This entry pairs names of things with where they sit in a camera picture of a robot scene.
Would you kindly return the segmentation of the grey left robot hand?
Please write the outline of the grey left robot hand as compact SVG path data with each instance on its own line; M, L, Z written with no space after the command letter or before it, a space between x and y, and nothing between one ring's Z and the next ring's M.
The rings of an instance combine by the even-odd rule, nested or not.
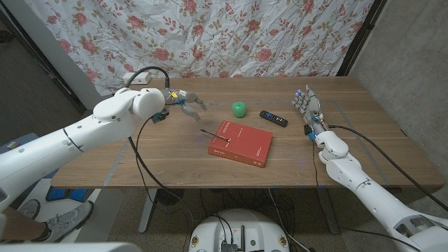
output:
M196 103L204 111L207 110L206 104L194 92L180 89L165 89L162 93L165 98L165 110L168 111L171 106L180 106L182 112L187 116L194 118L199 123L202 121L199 113L189 106L190 103Z

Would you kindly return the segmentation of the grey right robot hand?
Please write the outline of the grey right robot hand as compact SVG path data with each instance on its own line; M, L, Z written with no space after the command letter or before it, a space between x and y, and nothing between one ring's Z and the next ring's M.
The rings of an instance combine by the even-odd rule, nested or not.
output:
M327 130L323 122L320 100L308 85L305 91L298 90L295 93L292 104L303 117L306 125L306 135L312 133L314 136L317 136Z

